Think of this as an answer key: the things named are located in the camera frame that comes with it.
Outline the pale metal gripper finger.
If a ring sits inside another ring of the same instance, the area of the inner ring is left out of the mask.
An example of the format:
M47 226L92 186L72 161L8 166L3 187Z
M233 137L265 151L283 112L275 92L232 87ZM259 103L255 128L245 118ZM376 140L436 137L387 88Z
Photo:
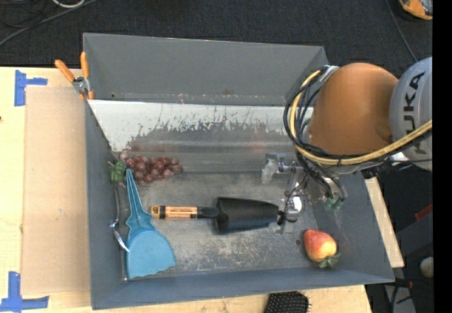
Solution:
M298 221L302 212L302 199L299 195L288 196L278 211L278 226L281 234L292 233L295 223Z
M261 170L262 184L269 184L274 175L296 172L296 166L293 163L286 163L286 157L287 155L283 153L266 154L265 164Z

